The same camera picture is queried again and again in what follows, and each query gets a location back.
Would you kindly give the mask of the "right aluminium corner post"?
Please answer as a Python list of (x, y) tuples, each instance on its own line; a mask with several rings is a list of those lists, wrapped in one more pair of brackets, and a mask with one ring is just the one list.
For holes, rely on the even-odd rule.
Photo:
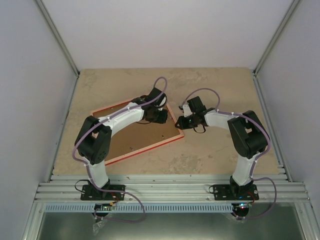
[(261, 58), (259, 59), (258, 63), (256, 64), (255, 68), (251, 71), (254, 77), (257, 77), (260, 70), (262, 69), (264, 63), (266, 62), (267, 58), (273, 51), (274, 47), (276, 46), (277, 42), (281, 38), (282, 34), (284, 33), (286, 27), (288, 26), (289, 22), (291, 21), (293, 15), (297, 11), (299, 5), (302, 3), (302, 0), (292, 0), (287, 11), (285, 12), (283, 18), (281, 19), (278, 27), (276, 28), (272, 38), (270, 39), (267, 47), (265, 48)]

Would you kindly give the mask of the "aluminium corner post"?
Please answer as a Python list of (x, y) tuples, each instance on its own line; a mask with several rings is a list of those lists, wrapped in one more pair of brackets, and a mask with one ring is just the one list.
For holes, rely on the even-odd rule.
[(46, 24), (48, 25), (51, 33), (53, 34), (55, 40), (57, 41), (57, 44), (59, 45), (62, 53), (64, 54), (64, 57), (66, 58), (69, 66), (71, 67), (73, 73), (78, 78), (80, 75), (80, 71), (77, 68), (75, 61), (73, 60), (73, 57), (70, 54), (70, 51), (68, 50), (61, 34), (59, 33), (58, 28), (56, 27), (56, 24), (54, 23), (47, 7), (45, 6), (44, 2), (42, 0), (35, 0), (34, 1), (36, 6), (38, 7), (41, 15), (43, 16)]
[(277, 42), (281, 38), (282, 34), (284, 33), (286, 27), (288, 26), (289, 22), (291, 21), (293, 15), (297, 11), (299, 5), (302, 3), (302, 0), (292, 0), (287, 11), (285, 12), (283, 18), (281, 19), (278, 27), (276, 28), (272, 38), (270, 39), (267, 47), (265, 48), (261, 58), (259, 59), (258, 63), (256, 64), (255, 68), (251, 71), (254, 77), (257, 77), (260, 70), (262, 69), (264, 63), (266, 62), (267, 58), (273, 51), (274, 47), (276, 46)]

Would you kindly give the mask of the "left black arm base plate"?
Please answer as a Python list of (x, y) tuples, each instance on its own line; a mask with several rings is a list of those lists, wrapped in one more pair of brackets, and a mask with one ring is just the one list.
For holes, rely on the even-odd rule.
[[(86, 182), (81, 189), (77, 187), (79, 182)], [(113, 201), (118, 202), (124, 199), (124, 193), (126, 186), (123, 184), (110, 184), (107, 183), (102, 187), (103, 190), (111, 192), (105, 192), (95, 188), (89, 180), (81, 179), (74, 184), (76, 191), (80, 192), (80, 199), (82, 201)]]

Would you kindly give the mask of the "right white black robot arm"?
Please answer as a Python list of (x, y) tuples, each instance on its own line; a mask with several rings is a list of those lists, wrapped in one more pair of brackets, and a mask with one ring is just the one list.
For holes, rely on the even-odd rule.
[(180, 130), (195, 130), (199, 125), (229, 130), (233, 146), (238, 153), (237, 164), (229, 181), (229, 193), (236, 200), (247, 195), (253, 186), (253, 171), (258, 159), (270, 149), (270, 138), (256, 113), (248, 110), (244, 113), (221, 111), (218, 108), (206, 108), (200, 97), (186, 100), (179, 106), (180, 116), (175, 127)]

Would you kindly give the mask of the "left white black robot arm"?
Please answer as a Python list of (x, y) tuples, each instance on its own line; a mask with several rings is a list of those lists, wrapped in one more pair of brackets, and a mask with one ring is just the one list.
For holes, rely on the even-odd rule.
[(148, 95), (134, 98), (123, 108), (103, 117), (88, 116), (74, 143), (72, 157), (84, 164), (92, 194), (99, 200), (108, 197), (111, 187), (105, 168), (112, 137), (126, 127), (146, 120), (164, 124), (168, 111), (164, 109), (167, 96), (154, 87)]

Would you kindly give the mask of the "aluminium rail platform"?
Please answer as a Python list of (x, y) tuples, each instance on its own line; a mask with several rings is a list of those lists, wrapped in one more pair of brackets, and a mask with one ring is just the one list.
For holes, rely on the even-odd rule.
[[(209, 193), (209, 186), (227, 184), (228, 175), (210, 174), (137, 174), (110, 175), (112, 184), (125, 185), (126, 191), (135, 197), (125, 196), (124, 204), (136, 204), (139, 199), (144, 205), (174, 205), (186, 206), (196, 204), (202, 206), (218, 206), (226, 208), (232, 201), (217, 201)], [(74, 184), (85, 175), (53, 174), (46, 182), (38, 184), (31, 212), (23, 233), (24, 240), (35, 240), (40, 235), (44, 213), (49, 206), (61, 212), (75, 211), (81, 205), (81, 211), (88, 211), (93, 201), (80, 199), (80, 193), (74, 189)], [(281, 167), (279, 174), (258, 174), (254, 176), (257, 185), (258, 203), (271, 203), (274, 196), (278, 204), (292, 203), (297, 211), (302, 235), (307, 240), (318, 240), (320, 231), (313, 215), (306, 186), (302, 182), (293, 182)]]

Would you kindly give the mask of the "left aluminium corner post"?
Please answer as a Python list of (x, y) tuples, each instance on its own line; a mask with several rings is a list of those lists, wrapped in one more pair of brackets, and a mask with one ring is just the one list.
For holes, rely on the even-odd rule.
[(64, 57), (66, 58), (69, 66), (71, 67), (73, 73), (78, 78), (80, 75), (80, 71), (77, 68), (75, 61), (73, 60), (73, 57), (70, 54), (70, 51), (68, 50), (61, 34), (59, 33), (58, 28), (56, 27), (56, 24), (54, 23), (47, 7), (45, 6), (44, 2), (42, 0), (35, 0), (34, 1), (36, 6), (38, 7), (41, 15), (43, 16), (46, 24), (48, 25), (51, 33), (53, 34), (55, 40), (57, 41), (57, 44), (59, 45), (62, 53), (64, 54)]

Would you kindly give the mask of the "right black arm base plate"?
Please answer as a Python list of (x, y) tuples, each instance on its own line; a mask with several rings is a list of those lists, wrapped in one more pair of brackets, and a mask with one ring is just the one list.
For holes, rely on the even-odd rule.
[(208, 188), (216, 201), (256, 201), (259, 193), (255, 184), (251, 186), (231, 186), (230, 184), (214, 184)]

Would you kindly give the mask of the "clear plastic bag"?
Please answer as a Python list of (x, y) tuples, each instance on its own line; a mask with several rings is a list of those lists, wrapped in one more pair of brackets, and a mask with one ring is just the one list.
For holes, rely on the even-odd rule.
[(96, 236), (104, 225), (105, 221), (103, 219), (95, 218), (94, 224), (92, 225), (92, 234)]

